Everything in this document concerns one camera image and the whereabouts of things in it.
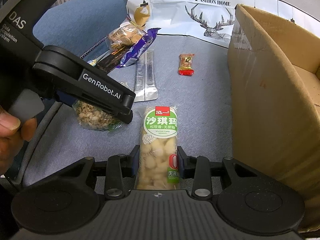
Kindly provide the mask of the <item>person left hand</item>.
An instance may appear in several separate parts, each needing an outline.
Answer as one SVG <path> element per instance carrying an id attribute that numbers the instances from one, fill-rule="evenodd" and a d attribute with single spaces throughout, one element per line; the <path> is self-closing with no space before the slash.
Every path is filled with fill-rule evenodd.
<path id="1" fill-rule="evenodd" d="M 1 107 L 0 122 L 0 170 L 3 175 L 12 165 L 24 142 L 29 142 L 33 138 L 37 129 L 37 120 L 32 118 L 22 124 L 19 118 Z"/>

